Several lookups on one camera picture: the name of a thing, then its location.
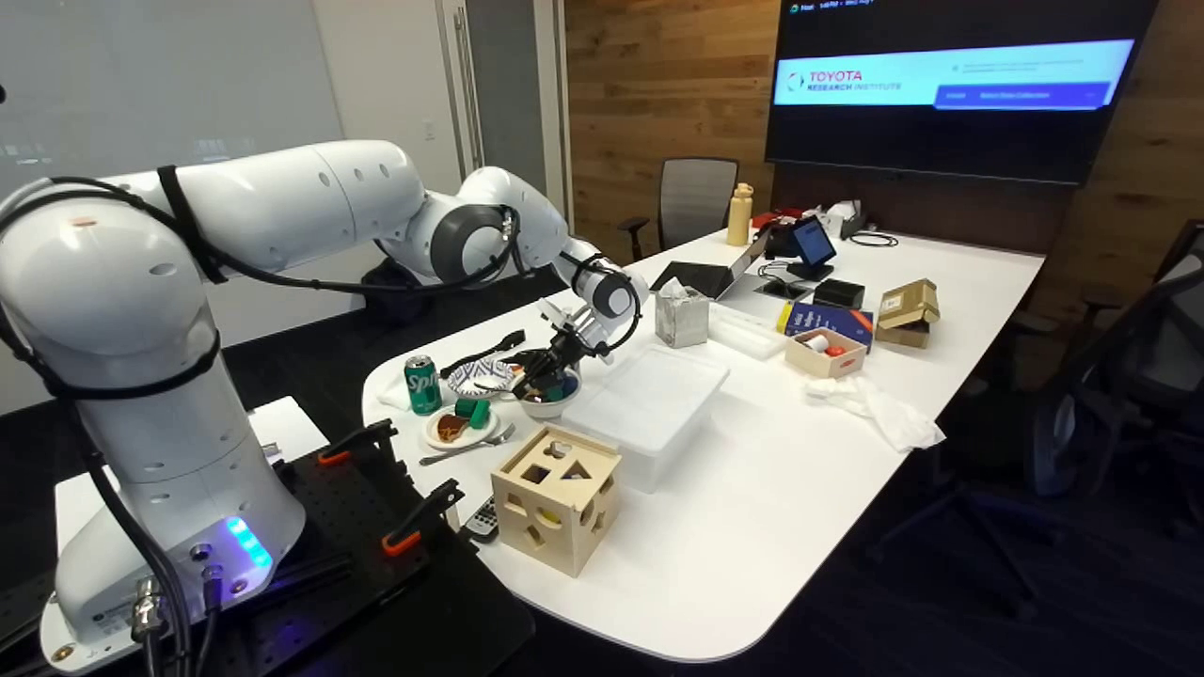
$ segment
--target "small object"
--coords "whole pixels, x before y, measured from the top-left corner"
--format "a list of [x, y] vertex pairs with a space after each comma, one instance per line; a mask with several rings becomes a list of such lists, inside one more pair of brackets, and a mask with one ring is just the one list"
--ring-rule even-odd
[[442, 414], [435, 419], [435, 437], [442, 437], [442, 443], [454, 443], [460, 437], [462, 437], [462, 419], [460, 414]]
[[487, 428], [489, 400], [454, 400], [454, 419], [465, 421], [470, 428]]
[[348, 468], [353, 456], [348, 447], [333, 447], [317, 456], [317, 468]]
[[807, 377], [849, 377], [864, 362], [864, 345], [835, 335], [835, 332], [802, 332], [794, 343], [785, 343], [785, 364], [794, 364]]
[[938, 319], [941, 319], [938, 283], [918, 279], [882, 294], [876, 338], [924, 345]]
[[709, 296], [701, 296], [689, 288], [666, 283], [656, 294], [656, 335], [666, 345], [701, 345], [709, 343], [709, 311], [710, 311]]
[[792, 240], [794, 240], [794, 254], [797, 254], [797, 264], [785, 266], [792, 276], [797, 279], [829, 279], [833, 276], [833, 258], [835, 258], [835, 246], [829, 240], [829, 231], [822, 217], [807, 217], [792, 231]]
[[829, 335], [814, 335], [802, 345], [814, 350], [814, 353], [829, 353]]
[[414, 353], [408, 362], [408, 390], [409, 390], [409, 410], [417, 419], [434, 414], [445, 408], [445, 395], [442, 395], [442, 377], [435, 377], [435, 362], [427, 358], [427, 353]]
[[434, 520], [442, 520], [445, 513], [453, 513], [453, 503], [460, 503], [460, 500], [462, 500], [462, 489], [460, 489], [454, 478], [448, 478], [400, 528], [381, 536], [381, 553], [393, 557], [393, 560], [414, 553], [422, 545], [422, 532]]
[[843, 279], [824, 279], [818, 288], [818, 304], [840, 304], [840, 308], [861, 308], [864, 288], [843, 283]]
[[578, 388], [576, 370], [565, 364], [553, 350], [522, 350], [508, 362], [518, 373], [511, 395], [532, 419], [556, 419]]
[[516, 383], [516, 364], [508, 364], [504, 358], [487, 358], [487, 362], [470, 362], [460, 364], [445, 388], [453, 390], [453, 400], [504, 400]]
[[462, 536], [473, 542], [493, 542], [498, 540], [498, 510], [487, 500], [465, 525]]
[[161, 622], [161, 596], [153, 580], [138, 584], [138, 600], [127, 611], [127, 631], [137, 645], [159, 645], [167, 622]]
[[840, 227], [840, 240], [849, 240], [861, 231], [869, 231], [861, 201], [833, 204], [829, 217]]
[[873, 350], [873, 315], [861, 308], [794, 303], [794, 304], [783, 304], [776, 329], [783, 335], [807, 335], [807, 332], [829, 329], [835, 335], [861, 343], [864, 353]]
[[754, 224], [754, 186], [743, 181], [730, 191], [730, 207], [726, 207], [726, 246], [748, 246], [748, 224]]
[[792, 288], [785, 279], [771, 279], [771, 283], [765, 283], [755, 291], [766, 294], [766, 296], [783, 296], [783, 303], [797, 303], [797, 296], [808, 294], [807, 288]]
[[462, 364], [473, 364], [473, 362], [481, 362], [481, 358], [489, 358], [489, 353], [516, 350], [516, 345], [522, 345], [522, 343], [526, 343], [526, 332], [508, 332], [498, 345], [489, 345], [489, 350], [481, 350], [481, 353], [465, 353], [465, 358], [445, 364], [445, 370], [442, 370], [442, 382], [448, 382], [448, 377], [453, 377], [454, 370], [462, 370]]
[[454, 447], [470, 447], [470, 443], [487, 441], [489, 434], [498, 434], [498, 427], [499, 427], [499, 419], [489, 414], [487, 428], [470, 428], [462, 419], [454, 419], [453, 408], [445, 408], [445, 410], [435, 410], [434, 419], [422, 421], [422, 441], [434, 452], [454, 452]]
[[498, 443], [504, 443], [511, 434], [516, 434], [516, 427], [504, 421], [504, 427], [498, 427], [489, 437], [473, 441], [473, 443], [453, 447], [453, 452], [445, 452], [445, 456], [422, 456], [417, 468], [434, 468], [434, 462], [454, 461], [454, 456], [473, 452], [473, 447], [487, 447], [487, 443], [498, 447]]

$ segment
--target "monitor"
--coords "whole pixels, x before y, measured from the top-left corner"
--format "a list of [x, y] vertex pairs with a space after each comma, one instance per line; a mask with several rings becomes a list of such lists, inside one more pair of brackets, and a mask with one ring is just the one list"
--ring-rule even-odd
[[1080, 186], [1157, 0], [783, 0], [766, 157]]
[[792, 227], [792, 240], [797, 250], [797, 264], [785, 266], [792, 276], [824, 279], [833, 270], [829, 259], [835, 258], [835, 250], [833, 250], [833, 237], [822, 217], [807, 217], [807, 224]]

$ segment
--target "cardboard box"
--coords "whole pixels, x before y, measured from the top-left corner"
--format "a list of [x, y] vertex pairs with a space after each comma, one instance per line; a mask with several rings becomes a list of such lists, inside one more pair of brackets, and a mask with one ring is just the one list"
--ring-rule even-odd
[[903, 345], [924, 345], [938, 319], [941, 319], [938, 283], [918, 279], [918, 283], [908, 283], [908, 288], [882, 294], [876, 338], [903, 343]]
[[666, 345], [703, 345], [710, 338], [709, 308], [710, 303], [703, 294], [666, 283], [656, 294], [656, 335]]
[[578, 576], [616, 517], [613, 443], [548, 427], [493, 474], [499, 542]]
[[785, 343], [785, 364], [794, 364], [807, 377], [840, 382], [861, 373], [861, 362], [864, 345], [840, 332], [802, 332]]
[[835, 332], [835, 335], [843, 335], [843, 338], [861, 343], [864, 353], [873, 350], [873, 315], [861, 311], [861, 308], [792, 303], [792, 304], [783, 304], [776, 329], [779, 329], [783, 335]]

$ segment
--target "blue light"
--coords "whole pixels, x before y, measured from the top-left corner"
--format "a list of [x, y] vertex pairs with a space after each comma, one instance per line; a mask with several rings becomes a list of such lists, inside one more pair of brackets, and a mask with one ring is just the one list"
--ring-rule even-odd
[[226, 532], [255, 567], [272, 567], [272, 553], [245, 520], [226, 520]]

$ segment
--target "white table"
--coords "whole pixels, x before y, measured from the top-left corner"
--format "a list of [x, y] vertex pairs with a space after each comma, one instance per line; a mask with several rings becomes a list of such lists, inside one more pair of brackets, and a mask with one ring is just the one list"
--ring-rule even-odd
[[[650, 283], [666, 259], [730, 264], [733, 258], [738, 250], [714, 235], [650, 258], [634, 276]], [[922, 353], [876, 345], [864, 382], [938, 419], [1016, 311], [1040, 266], [1042, 258], [922, 237], [903, 237], [901, 250], [843, 250], [835, 279], [861, 283], [864, 308], [876, 308], [892, 288], [935, 279], [945, 311]], [[783, 303], [755, 294], [759, 283], [748, 276], [726, 304], [771, 323]], [[526, 304], [414, 353], [453, 362], [493, 345], [511, 329], [532, 338], [548, 335], [537, 304]], [[666, 350], [656, 338], [650, 308], [616, 362], [637, 350]], [[689, 461], [656, 493], [625, 489], [613, 532], [576, 580], [499, 542], [481, 548], [493, 576], [522, 604], [666, 664], [718, 664], [754, 646], [903, 462], [869, 421], [808, 408], [807, 377], [783, 364], [783, 353], [755, 362], [724, 343], [694, 345], [694, 353], [726, 364], [730, 377], [710, 400]], [[402, 362], [408, 353], [364, 382], [364, 421], [393, 419], [400, 427], [396, 447], [422, 493], [460, 478], [462, 510], [487, 503], [489, 472], [537, 427], [516, 402], [499, 402], [498, 410], [518, 427], [508, 443], [417, 468], [427, 443], [408, 410]], [[582, 388], [607, 370], [587, 362]]]

